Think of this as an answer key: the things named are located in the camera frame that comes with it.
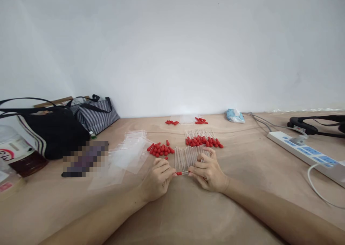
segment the hand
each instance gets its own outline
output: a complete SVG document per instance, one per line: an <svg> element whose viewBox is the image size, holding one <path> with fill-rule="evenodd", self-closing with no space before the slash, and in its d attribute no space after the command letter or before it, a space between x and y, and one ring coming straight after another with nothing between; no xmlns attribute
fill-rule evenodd
<svg viewBox="0 0 345 245"><path fill-rule="evenodd" d="M229 178L220 169L217 162L216 152L206 147L205 151L209 151L211 158L201 153L197 157L197 162L188 168L188 176L194 177L202 186L202 188L213 192L224 192L229 184Z"/></svg>
<svg viewBox="0 0 345 245"><path fill-rule="evenodd" d="M151 202L163 196L173 177L177 177L176 169L171 168L167 160L156 158L153 167L139 185L143 200Z"/></svg>

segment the white power strip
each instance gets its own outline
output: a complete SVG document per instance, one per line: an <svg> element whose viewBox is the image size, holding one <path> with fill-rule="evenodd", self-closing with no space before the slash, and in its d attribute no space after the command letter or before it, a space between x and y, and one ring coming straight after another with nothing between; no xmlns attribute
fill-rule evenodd
<svg viewBox="0 0 345 245"><path fill-rule="evenodd" d="M320 164L315 169L345 188L345 166L343 164L307 145L294 144L290 141L292 137L283 132L270 132L267 137L309 165L318 162L330 163Z"/></svg>

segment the blue mask package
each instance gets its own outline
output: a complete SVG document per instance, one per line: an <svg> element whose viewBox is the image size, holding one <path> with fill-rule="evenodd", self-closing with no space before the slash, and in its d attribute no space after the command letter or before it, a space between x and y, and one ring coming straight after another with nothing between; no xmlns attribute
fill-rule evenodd
<svg viewBox="0 0 345 245"><path fill-rule="evenodd" d="M244 123L244 118L241 112L239 112L236 108L229 108L226 111L226 118L234 123Z"/></svg>

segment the pile of red caps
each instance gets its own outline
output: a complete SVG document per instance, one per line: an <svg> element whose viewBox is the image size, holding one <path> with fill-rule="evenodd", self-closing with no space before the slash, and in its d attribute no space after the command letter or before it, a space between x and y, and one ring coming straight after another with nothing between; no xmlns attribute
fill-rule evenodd
<svg viewBox="0 0 345 245"><path fill-rule="evenodd" d="M165 123L168 124L168 125L170 125L170 124L177 125L179 123L179 121L175 121L174 122L172 120L167 120Z"/></svg>
<svg viewBox="0 0 345 245"><path fill-rule="evenodd" d="M190 137L186 138L186 145L189 145L191 147L194 146L200 146L206 144L206 147L219 147L219 148L224 148L224 146L218 141L218 138L213 139L211 137L208 137L206 139L205 136L201 137L198 135L197 137L193 137L192 139Z"/></svg>
<svg viewBox="0 0 345 245"><path fill-rule="evenodd" d="M206 119L197 118L197 117L195 117L195 119L197 120L195 123L198 124L198 125L208 124L208 122L206 122Z"/></svg>
<svg viewBox="0 0 345 245"><path fill-rule="evenodd" d="M162 155L167 156L169 153L175 153L174 149L172 149L169 145L170 143L168 140L166 141L166 145L161 145L161 143L152 143L147 150L150 151L150 154L156 156L157 158Z"/></svg>

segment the plug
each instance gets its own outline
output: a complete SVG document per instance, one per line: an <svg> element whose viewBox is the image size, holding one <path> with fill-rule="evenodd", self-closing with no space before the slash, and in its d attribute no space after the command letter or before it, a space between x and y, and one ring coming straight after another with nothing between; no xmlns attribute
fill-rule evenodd
<svg viewBox="0 0 345 245"><path fill-rule="evenodd" d="M308 137L305 136L305 135L300 135L296 138L292 138L290 139L289 141L293 142L294 144L297 144L297 145L305 145L304 141L307 140Z"/></svg>

